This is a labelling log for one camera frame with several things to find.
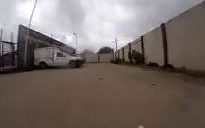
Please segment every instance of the cloud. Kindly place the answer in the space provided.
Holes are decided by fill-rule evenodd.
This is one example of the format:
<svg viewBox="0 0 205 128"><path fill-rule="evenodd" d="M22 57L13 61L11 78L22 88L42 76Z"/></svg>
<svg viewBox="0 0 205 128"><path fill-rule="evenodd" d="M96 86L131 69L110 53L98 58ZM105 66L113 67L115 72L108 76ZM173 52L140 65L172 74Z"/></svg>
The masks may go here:
<svg viewBox="0 0 205 128"><path fill-rule="evenodd" d="M95 51L119 47L203 0L38 0L32 28L75 47ZM28 25L34 0L0 0L0 28L9 40L19 24Z"/></svg>

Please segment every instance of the gray building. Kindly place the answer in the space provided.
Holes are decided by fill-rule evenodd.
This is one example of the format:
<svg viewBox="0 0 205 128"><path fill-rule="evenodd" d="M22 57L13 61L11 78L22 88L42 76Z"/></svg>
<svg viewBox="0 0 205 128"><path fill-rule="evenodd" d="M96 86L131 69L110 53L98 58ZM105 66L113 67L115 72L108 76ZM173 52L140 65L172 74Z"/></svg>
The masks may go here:
<svg viewBox="0 0 205 128"><path fill-rule="evenodd" d="M57 41L47 35L40 32L29 30L28 43L27 41L28 28L19 25L18 32L18 68L33 68L34 67L34 49L39 47L55 46L60 48L63 52L68 54L75 54L76 50L60 41Z"/></svg>

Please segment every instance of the asphalt road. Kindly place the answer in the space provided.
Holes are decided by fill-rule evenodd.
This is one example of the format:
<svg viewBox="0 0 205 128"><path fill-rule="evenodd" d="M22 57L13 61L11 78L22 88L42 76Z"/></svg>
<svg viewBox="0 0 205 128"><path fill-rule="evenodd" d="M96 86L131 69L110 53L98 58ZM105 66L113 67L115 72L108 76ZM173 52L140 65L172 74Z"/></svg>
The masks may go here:
<svg viewBox="0 0 205 128"><path fill-rule="evenodd" d="M112 64L0 76L0 128L205 128L205 80Z"/></svg>

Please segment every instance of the road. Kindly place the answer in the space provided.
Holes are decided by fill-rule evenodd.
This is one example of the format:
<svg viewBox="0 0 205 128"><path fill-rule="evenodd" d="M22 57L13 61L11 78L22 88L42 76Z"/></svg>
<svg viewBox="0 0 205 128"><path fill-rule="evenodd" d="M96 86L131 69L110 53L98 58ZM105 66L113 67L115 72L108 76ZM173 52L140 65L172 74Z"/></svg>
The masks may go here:
<svg viewBox="0 0 205 128"><path fill-rule="evenodd" d="M205 80L112 64L0 76L0 128L139 126L205 128Z"/></svg>

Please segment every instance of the truck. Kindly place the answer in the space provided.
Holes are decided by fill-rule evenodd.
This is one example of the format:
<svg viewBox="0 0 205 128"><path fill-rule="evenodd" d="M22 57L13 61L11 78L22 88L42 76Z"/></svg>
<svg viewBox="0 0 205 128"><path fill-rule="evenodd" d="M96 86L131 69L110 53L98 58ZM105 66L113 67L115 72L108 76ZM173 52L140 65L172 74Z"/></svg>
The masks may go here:
<svg viewBox="0 0 205 128"><path fill-rule="evenodd" d="M56 47L36 48L34 50L34 65L41 69L47 67L70 66L79 68L82 58L69 55Z"/></svg>

